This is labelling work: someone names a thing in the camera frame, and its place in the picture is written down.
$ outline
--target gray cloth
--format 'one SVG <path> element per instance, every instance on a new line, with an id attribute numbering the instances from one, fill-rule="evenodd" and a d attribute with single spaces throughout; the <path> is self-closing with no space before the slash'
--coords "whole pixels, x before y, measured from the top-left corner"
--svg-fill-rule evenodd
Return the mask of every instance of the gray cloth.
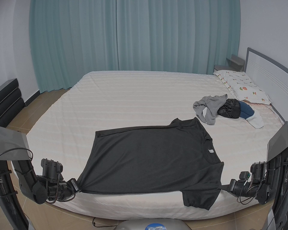
<path id="1" fill-rule="evenodd" d="M 215 124 L 217 111 L 227 100 L 227 94 L 222 96 L 207 96 L 193 104 L 193 109 L 200 120 L 207 124 Z"/>

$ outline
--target curtain fold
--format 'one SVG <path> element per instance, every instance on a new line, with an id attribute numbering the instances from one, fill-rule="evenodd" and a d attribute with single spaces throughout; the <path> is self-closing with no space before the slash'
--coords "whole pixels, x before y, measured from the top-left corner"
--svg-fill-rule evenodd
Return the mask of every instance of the curtain fold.
<path id="1" fill-rule="evenodd" d="M 237 55 L 239 0 L 117 1 L 120 70 L 212 74 Z"/>
<path id="2" fill-rule="evenodd" d="M 40 92 L 94 70 L 118 70 L 116 0 L 31 0 L 30 46 Z"/>
<path id="3" fill-rule="evenodd" d="M 31 0 L 40 92 L 98 70 L 212 74 L 237 55 L 239 0 Z"/>

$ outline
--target white wall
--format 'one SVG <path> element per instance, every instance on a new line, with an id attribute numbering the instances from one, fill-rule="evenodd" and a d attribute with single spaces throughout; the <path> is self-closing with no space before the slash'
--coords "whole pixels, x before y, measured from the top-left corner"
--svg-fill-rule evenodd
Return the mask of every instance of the white wall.
<path id="1" fill-rule="evenodd" d="M 0 0 L 0 85 L 17 78 L 26 101 L 38 89 L 29 43 L 30 0 Z"/>
<path id="2" fill-rule="evenodd" d="M 240 0 L 240 8 L 238 56 L 251 47 L 288 68 L 288 0 Z"/>

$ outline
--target floral pillow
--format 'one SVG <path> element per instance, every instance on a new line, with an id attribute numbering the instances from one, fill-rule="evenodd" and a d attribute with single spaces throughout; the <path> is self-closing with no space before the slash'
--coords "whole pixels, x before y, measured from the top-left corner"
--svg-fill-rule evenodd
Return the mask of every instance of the floral pillow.
<path id="1" fill-rule="evenodd" d="M 214 74 L 219 77 L 237 100 L 266 105 L 271 103 L 268 95 L 256 86 L 245 72 L 219 70 Z"/>

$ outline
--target mattress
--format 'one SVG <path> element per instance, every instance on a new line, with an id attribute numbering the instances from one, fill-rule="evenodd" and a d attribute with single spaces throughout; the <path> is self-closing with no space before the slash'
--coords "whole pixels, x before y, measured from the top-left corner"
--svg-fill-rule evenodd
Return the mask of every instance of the mattress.
<path id="1" fill-rule="evenodd" d="M 42 158 L 63 164 L 65 180 L 78 178 L 91 153 L 95 131 L 131 126 L 168 125 L 179 118 L 194 118 L 192 105 L 204 96 L 228 94 L 214 75 L 149 72 L 90 72 L 56 101 L 27 134 L 34 153 L 36 174 L 42 174 Z M 213 138 L 224 169 L 222 184 L 250 171 L 252 163 L 265 161 L 267 143 L 281 127 L 269 106 L 253 104 L 264 127 L 255 129 L 246 120 L 216 118 L 203 124 Z M 176 218 L 207 219 L 226 215 L 247 206 L 221 191 L 209 211 L 186 207 L 179 191 L 150 194 L 97 195 L 78 193 L 74 200 L 55 205 L 80 214 L 108 219 Z"/>

